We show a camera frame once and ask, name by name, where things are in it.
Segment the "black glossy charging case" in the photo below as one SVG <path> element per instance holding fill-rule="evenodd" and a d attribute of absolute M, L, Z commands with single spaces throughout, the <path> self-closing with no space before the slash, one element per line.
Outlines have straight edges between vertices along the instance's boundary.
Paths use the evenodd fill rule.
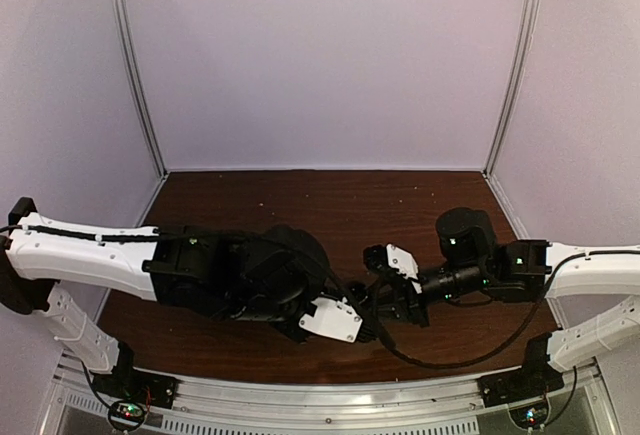
<path fill-rule="evenodd" d="M 368 287 L 359 281 L 350 281 L 346 285 L 349 292 L 357 300 L 360 305 L 364 305 L 369 300 Z"/>

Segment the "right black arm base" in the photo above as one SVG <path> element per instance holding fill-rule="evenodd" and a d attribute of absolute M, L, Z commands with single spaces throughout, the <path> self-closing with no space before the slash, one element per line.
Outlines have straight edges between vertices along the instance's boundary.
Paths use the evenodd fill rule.
<path fill-rule="evenodd" d="M 486 408 L 542 396 L 564 387 L 563 372 L 550 365 L 547 348 L 551 335 L 547 332 L 528 341 L 519 368 L 478 379 Z"/>

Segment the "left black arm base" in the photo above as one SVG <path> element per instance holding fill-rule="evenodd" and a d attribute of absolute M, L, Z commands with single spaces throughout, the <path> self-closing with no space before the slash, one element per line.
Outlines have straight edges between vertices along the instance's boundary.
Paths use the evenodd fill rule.
<path fill-rule="evenodd" d="M 136 369 L 133 350 L 124 342 L 118 343 L 118 349 L 116 364 L 108 374 L 94 372 L 92 386 L 96 391 L 116 399 L 171 409 L 178 380 L 169 375 Z"/>

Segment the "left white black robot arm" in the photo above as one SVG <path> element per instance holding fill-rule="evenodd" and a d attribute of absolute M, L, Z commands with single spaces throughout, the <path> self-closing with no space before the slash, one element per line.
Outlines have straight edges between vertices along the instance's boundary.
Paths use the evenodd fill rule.
<path fill-rule="evenodd" d="M 79 307 L 66 283 L 107 288 L 213 320 L 263 322 L 297 342 L 313 335 L 348 341 L 359 324 L 328 288 L 330 273 L 320 243 L 286 225 L 260 233 L 116 229 L 47 218 L 23 198 L 1 230 L 2 303 L 38 317 L 123 399 L 143 391 L 143 376 L 121 360 L 124 345 Z"/>

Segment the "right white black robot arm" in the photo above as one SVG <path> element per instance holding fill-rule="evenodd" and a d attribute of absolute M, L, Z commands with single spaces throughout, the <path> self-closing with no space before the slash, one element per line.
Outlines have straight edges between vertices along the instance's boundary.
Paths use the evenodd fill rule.
<path fill-rule="evenodd" d="M 535 395 L 581 362 L 639 337 L 639 248 L 581 247 L 524 239 L 501 245 L 486 212 L 459 207 L 442 214 L 436 233 L 443 265 L 420 269 L 407 251 L 388 244 L 382 266 L 403 281 L 420 307 L 482 291 L 504 303 L 542 305 L 573 295 L 620 295 L 622 301 L 575 327 L 528 343 L 526 364 L 513 374 L 519 395 Z"/>

